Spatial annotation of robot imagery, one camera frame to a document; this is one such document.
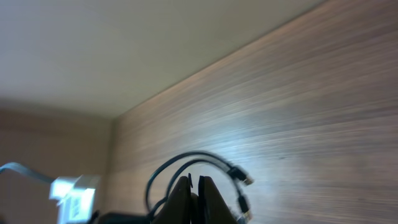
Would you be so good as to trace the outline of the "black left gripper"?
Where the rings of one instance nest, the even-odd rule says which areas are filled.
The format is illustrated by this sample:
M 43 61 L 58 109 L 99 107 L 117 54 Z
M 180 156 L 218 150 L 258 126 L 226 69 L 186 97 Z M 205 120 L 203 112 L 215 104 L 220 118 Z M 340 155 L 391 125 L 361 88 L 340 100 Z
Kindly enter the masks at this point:
M 101 215 L 98 210 L 92 214 L 90 224 L 150 224 L 150 221 L 145 215 L 131 215 L 116 212 L 109 212 Z

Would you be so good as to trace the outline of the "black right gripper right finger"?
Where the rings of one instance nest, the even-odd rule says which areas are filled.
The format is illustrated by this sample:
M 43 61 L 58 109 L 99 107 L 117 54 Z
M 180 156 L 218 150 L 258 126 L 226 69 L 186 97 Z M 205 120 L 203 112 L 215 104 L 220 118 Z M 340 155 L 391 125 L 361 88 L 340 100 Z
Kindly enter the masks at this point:
M 199 178 L 198 217 L 202 224 L 238 224 L 209 176 Z

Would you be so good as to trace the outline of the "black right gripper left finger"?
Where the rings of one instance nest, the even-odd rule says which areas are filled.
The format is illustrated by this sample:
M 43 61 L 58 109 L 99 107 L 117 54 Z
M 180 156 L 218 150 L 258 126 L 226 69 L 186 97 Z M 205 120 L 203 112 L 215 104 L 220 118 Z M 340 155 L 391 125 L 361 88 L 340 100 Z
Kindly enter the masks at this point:
M 189 178 L 180 177 L 169 199 L 155 217 L 153 224 L 190 224 L 191 185 Z

